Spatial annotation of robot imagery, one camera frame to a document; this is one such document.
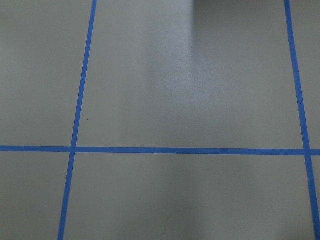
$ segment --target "grid line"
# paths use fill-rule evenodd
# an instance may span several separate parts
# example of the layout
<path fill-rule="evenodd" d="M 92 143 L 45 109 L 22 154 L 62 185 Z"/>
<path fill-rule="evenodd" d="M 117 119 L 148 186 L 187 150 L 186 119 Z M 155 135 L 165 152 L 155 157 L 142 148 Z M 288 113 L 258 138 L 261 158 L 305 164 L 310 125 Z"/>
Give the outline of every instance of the grid line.
<path fill-rule="evenodd" d="M 76 146 L 77 146 L 77 140 L 78 140 L 82 103 L 84 99 L 85 84 L 86 84 L 87 69 L 88 69 L 89 56 L 90 56 L 92 34 L 94 30 L 96 8 L 97 8 L 97 0 L 92 0 L 90 22 L 88 27 L 83 65 L 82 65 L 81 81 L 79 86 L 79 93 L 78 93 L 78 99 L 76 103 L 76 110 L 75 110 L 75 117 L 74 117 L 74 124 L 73 124 L 69 162 L 68 162 L 68 168 L 66 172 L 65 187 L 64 187 L 64 194 L 63 194 L 63 200 L 62 200 L 59 232 L 58 232 L 58 238 L 57 238 L 58 240 L 63 240 L 65 235 L 69 196 L 70 196 L 71 183 L 72 183 L 72 174 L 73 174 L 74 164 L 75 164 Z"/>
<path fill-rule="evenodd" d="M 320 219 L 319 219 L 318 199 L 317 199 L 317 191 L 316 191 L 316 184 L 315 184 L 314 169 L 312 164 L 312 157 L 310 153 L 307 117 L 306 117 L 304 96 L 303 96 L 301 79 L 300 79 L 298 57 L 296 52 L 290 0 L 284 0 L 284 8 L 285 8 L 286 27 L 287 27 L 287 33 L 288 33 L 288 41 L 289 41 L 294 85 L 295 85 L 295 92 L 296 92 L 296 100 L 297 100 L 299 119 L 300 119 L 305 168 L 306 168 L 306 173 L 308 177 L 308 188 L 309 188 L 309 197 L 310 197 L 311 211 L 312 211 L 312 218 L 313 218 L 313 229 L 314 229 L 315 239 L 320 240 Z"/>
<path fill-rule="evenodd" d="M 0 152 L 70 153 L 69 146 L 0 146 Z M 196 147 L 104 147 L 77 146 L 75 153 L 110 154 L 198 154 L 198 155 L 283 155 L 304 156 L 304 149 L 284 148 L 196 148 Z M 320 156 L 320 149 L 310 149 L 311 156 Z"/>

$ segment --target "gray floor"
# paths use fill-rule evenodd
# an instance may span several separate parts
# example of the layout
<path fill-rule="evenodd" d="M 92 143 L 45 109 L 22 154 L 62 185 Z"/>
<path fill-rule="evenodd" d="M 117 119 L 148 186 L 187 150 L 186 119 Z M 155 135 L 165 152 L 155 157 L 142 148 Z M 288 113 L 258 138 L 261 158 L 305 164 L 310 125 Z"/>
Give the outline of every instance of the gray floor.
<path fill-rule="evenodd" d="M 90 8 L 1 1 L 0 146 L 70 146 Z M 320 149 L 320 1 L 291 11 Z M 77 145 L 302 149 L 283 1 L 99 0 Z M 0 239 L 57 239 L 68 159 L 0 152 Z M 315 239 L 304 157 L 77 153 L 64 239 Z"/>

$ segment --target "blue painter's tape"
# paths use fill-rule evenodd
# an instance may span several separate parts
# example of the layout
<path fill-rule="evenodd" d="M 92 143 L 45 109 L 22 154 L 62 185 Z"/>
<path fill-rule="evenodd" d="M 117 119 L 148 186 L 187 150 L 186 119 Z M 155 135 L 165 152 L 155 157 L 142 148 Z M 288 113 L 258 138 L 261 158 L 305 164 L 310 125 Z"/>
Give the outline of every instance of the blue painter's tape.
<path fill-rule="evenodd" d="M 250 148 L 170 148 L 170 147 L 87 147 L 77 146 L 77 153 L 113 154 L 199 154 L 199 155 L 290 155 L 303 156 L 303 149 Z"/>
<path fill-rule="evenodd" d="M 69 153 L 69 146 L 0 146 L 0 152 Z"/>
<path fill-rule="evenodd" d="M 320 149 L 311 149 L 310 155 L 311 156 L 320 156 Z"/>
<path fill-rule="evenodd" d="M 97 8 L 97 0 L 92 0 L 90 22 L 89 22 L 88 33 L 86 38 L 81 80 L 80 80 L 79 93 L 78 93 L 78 99 L 76 103 L 76 110 L 75 110 L 75 117 L 74 117 L 69 163 L 68 163 L 68 169 L 66 173 L 64 194 L 63 194 L 63 200 L 62 200 L 61 217 L 60 217 L 59 232 L 58 232 L 58 238 L 57 238 L 58 240 L 63 240 L 65 235 L 69 196 L 70 196 L 72 175 L 73 175 L 74 164 L 75 164 L 80 116 L 81 116 L 82 103 L 84 99 L 86 76 L 87 76 L 88 62 L 89 62 L 89 56 L 90 56 L 92 34 L 94 30 L 96 8 Z"/>
<path fill-rule="evenodd" d="M 290 55 L 291 55 L 291 62 L 292 62 L 292 69 L 293 69 L 293 76 L 294 76 L 296 99 L 297 99 L 299 118 L 300 118 L 305 167 L 306 167 L 306 172 L 308 176 L 308 187 L 309 187 L 309 196 L 310 196 L 312 218 L 313 218 L 313 228 L 314 228 L 315 239 L 320 240 L 319 208 L 318 208 L 315 177 L 314 177 L 314 170 L 313 170 L 311 151 L 310 151 L 305 104 L 304 104 L 302 85 L 301 85 L 301 79 L 300 79 L 300 73 L 299 73 L 298 58 L 297 58 L 296 45 L 295 45 L 294 29 L 292 24 L 290 0 L 284 0 L 284 7 L 285 7 L 286 26 L 287 26 Z"/>

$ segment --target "scuff mark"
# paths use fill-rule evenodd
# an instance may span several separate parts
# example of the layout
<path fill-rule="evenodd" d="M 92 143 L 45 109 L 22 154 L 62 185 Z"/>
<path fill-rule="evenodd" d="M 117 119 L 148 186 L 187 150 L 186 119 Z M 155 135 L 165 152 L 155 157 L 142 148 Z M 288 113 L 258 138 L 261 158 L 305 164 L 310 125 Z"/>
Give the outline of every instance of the scuff mark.
<path fill-rule="evenodd" d="M 157 238 L 161 238 L 161 237 L 163 237 L 163 236 L 165 236 L 167 234 L 168 222 L 175 214 L 181 213 L 183 211 L 189 211 L 189 210 L 195 210 L 195 209 L 211 209 L 211 210 L 214 210 L 214 208 L 211 207 L 211 206 L 195 206 L 195 207 L 183 207 L 183 208 L 180 208 L 179 210 L 176 210 L 176 211 L 172 212 L 167 217 L 167 219 L 165 221 L 165 225 L 164 225 L 164 232 L 162 234 L 160 234 L 160 235 L 156 235 L 151 240 L 155 240 Z"/>

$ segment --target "grid square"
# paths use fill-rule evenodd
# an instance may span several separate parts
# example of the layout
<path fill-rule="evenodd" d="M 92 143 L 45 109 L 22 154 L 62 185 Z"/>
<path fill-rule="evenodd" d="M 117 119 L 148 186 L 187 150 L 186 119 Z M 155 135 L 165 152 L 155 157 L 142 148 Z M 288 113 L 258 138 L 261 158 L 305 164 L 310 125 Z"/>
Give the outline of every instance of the grid square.
<path fill-rule="evenodd" d="M 0 145 L 69 146 L 90 1 L 1 1 Z"/>
<path fill-rule="evenodd" d="M 291 11 L 310 146 L 319 149 L 320 2 L 295 0 Z"/>
<path fill-rule="evenodd" d="M 67 153 L 0 152 L 0 239 L 57 239 Z"/>
<path fill-rule="evenodd" d="M 99 2 L 78 146 L 301 149 L 283 2 Z"/>
<path fill-rule="evenodd" d="M 302 156 L 77 153 L 64 237 L 314 239 L 307 182 Z"/>
<path fill-rule="evenodd" d="M 320 206 L 320 156 L 313 156 L 312 157 L 313 163 L 313 172 L 314 172 L 314 181 L 315 181 L 315 188 L 317 194 L 318 205 Z"/>

